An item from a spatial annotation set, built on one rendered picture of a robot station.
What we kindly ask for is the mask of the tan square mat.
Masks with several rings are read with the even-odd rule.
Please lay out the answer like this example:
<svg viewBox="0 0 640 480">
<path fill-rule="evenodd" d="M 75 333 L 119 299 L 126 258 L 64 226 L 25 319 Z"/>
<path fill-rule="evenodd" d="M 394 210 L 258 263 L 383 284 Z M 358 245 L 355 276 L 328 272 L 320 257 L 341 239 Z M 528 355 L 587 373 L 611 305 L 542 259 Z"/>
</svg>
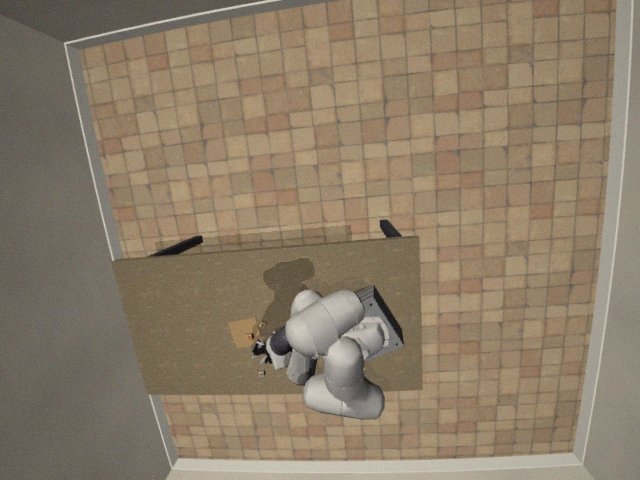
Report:
<svg viewBox="0 0 640 480">
<path fill-rule="evenodd" d="M 236 348 L 254 346 L 258 340 L 264 343 L 256 317 L 228 322 L 228 325 Z M 248 341 L 246 336 L 252 332 L 254 339 Z"/>
</svg>

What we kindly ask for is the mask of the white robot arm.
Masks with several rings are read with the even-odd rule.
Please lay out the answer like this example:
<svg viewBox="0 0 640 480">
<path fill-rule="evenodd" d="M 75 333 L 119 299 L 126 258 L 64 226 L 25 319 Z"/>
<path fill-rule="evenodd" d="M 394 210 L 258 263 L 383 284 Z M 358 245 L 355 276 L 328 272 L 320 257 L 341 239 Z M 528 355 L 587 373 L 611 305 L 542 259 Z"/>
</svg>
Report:
<svg viewBox="0 0 640 480">
<path fill-rule="evenodd" d="M 290 381 L 305 385 L 303 399 L 308 408 L 361 420 L 381 416 L 385 397 L 380 387 L 364 377 L 364 362 L 388 346 L 390 335 L 381 317 L 364 316 L 365 308 L 354 291 L 344 289 L 323 297 L 305 289 L 294 298 L 285 328 L 267 340 L 274 368 L 288 367 Z M 324 360 L 324 372 L 315 375 L 318 354 Z"/>
</svg>

